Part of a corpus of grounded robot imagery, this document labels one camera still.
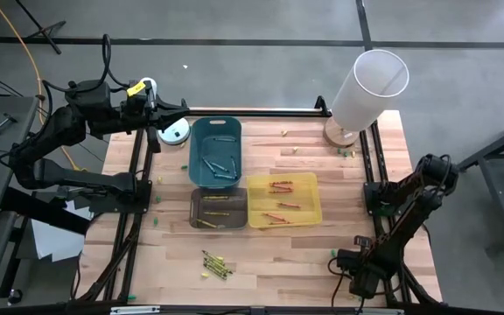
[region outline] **wooden table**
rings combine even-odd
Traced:
[[[183,148],[162,144],[163,152],[154,156],[150,175],[154,182],[152,200],[160,196],[162,201],[152,202],[143,217],[131,283],[130,294],[136,295],[137,303],[329,306],[339,278],[326,269],[330,250],[357,249],[353,244],[356,235],[375,236],[361,197],[361,185],[366,179],[359,141],[354,146],[356,157],[343,157],[322,137],[326,119],[239,120],[243,175],[314,172],[318,177],[322,223],[265,230],[246,227],[229,232],[192,228],[188,214],[190,194],[196,186],[187,170],[180,169],[188,163],[190,144]],[[390,180],[402,179],[411,173],[411,164],[399,113],[384,112],[379,127]],[[287,136],[282,136],[282,130],[288,130]],[[367,135],[373,152],[370,132]],[[103,173],[128,170],[134,138],[125,134],[111,137]],[[293,152],[294,147],[298,147],[297,152]],[[246,180],[241,180],[240,187],[245,186]],[[153,226],[154,218],[158,218],[157,227]],[[88,231],[80,259],[79,294],[88,289],[108,263],[117,221],[117,214],[104,214]],[[214,275],[201,278],[205,271],[202,249],[223,256],[234,275],[227,281]],[[429,240],[422,230],[407,246],[405,261],[430,295],[441,300]],[[121,277],[116,280],[115,296],[120,282]],[[348,285],[344,279],[336,306],[359,305],[357,297],[347,291]],[[365,305],[384,306],[384,298],[376,297]]]

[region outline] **gray floor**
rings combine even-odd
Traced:
[[[353,0],[24,0],[43,24],[66,19],[63,36],[168,39],[361,39]],[[3,9],[23,34],[34,31],[14,2]],[[375,40],[504,41],[504,0],[367,0]],[[0,34],[10,32],[0,18]],[[100,75],[100,47],[31,45],[42,76],[58,85]],[[504,130],[504,50],[395,49],[409,67],[401,110],[412,163],[428,152],[460,161]],[[317,95],[331,102],[361,48],[114,46],[117,77],[157,80],[169,102],[190,106],[310,108]],[[36,93],[31,65],[19,45],[0,44],[0,79]],[[63,97],[55,94],[55,103]],[[85,145],[104,158],[106,144]],[[70,149],[82,167],[102,163],[82,148]],[[67,165],[60,152],[52,158]],[[504,242],[504,219],[481,174],[461,176],[457,191],[429,220],[432,251],[444,301],[504,311],[504,255],[484,248]],[[23,305],[65,300],[74,263],[32,262],[17,280]],[[61,286],[50,286],[59,274]]]

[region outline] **white tube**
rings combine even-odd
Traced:
[[[355,61],[333,101],[333,119],[344,130],[364,130],[409,82],[410,73],[400,57],[380,49],[364,52]]]

